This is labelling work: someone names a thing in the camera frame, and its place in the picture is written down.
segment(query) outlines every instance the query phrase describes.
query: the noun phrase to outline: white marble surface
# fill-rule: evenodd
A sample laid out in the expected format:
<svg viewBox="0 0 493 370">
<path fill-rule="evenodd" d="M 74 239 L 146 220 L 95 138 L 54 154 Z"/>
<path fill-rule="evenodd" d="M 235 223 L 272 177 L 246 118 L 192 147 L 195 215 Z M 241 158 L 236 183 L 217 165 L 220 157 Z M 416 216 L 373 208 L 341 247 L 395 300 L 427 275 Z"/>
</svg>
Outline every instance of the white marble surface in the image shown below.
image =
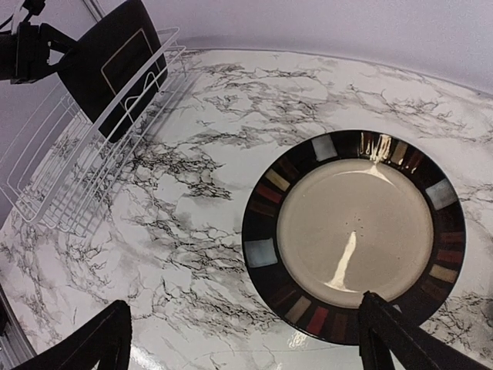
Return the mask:
<svg viewBox="0 0 493 370">
<path fill-rule="evenodd" d="M 191 52 L 196 80 L 137 151 L 92 239 L 2 229 L 1 283 L 38 352 L 115 299 L 133 315 L 132 369 L 353 369 L 357 348 L 277 319 L 243 266 L 253 185 L 331 130 L 399 136 L 438 162 L 467 217 L 465 263 L 424 327 L 493 366 L 493 100 L 414 73 L 275 52 Z"/>
</svg>

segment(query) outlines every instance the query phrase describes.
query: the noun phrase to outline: white wall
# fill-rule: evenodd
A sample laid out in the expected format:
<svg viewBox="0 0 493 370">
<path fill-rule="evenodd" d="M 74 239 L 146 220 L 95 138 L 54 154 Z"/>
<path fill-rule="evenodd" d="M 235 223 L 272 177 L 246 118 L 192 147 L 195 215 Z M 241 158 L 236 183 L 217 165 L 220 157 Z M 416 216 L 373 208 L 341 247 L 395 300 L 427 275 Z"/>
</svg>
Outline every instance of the white wall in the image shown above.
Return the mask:
<svg viewBox="0 0 493 370">
<path fill-rule="evenodd" d="M 98 0 L 109 11 L 122 0 Z M 279 49 L 400 66 L 493 93 L 491 0 L 143 0 L 189 47 Z"/>
<path fill-rule="evenodd" d="M 17 3 L 18 0 L 0 1 L 0 22 L 11 15 Z M 43 13 L 32 19 L 33 24 L 42 22 L 53 25 L 74 39 L 95 24 L 82 0 L 47 0 Z M 57 76 L 28 85 L 10 85 L 8 81 L 0 81 L 0 157 L 57 81 Z M 33 125 L 30 133 L 34 133 L 35 128 Z M 6 176 L 5 169 L 0 169 L 0 177 L 5 179 Z M 10 203 L 0 193 L 0 226 L 10 209 Z"/>
</svg>

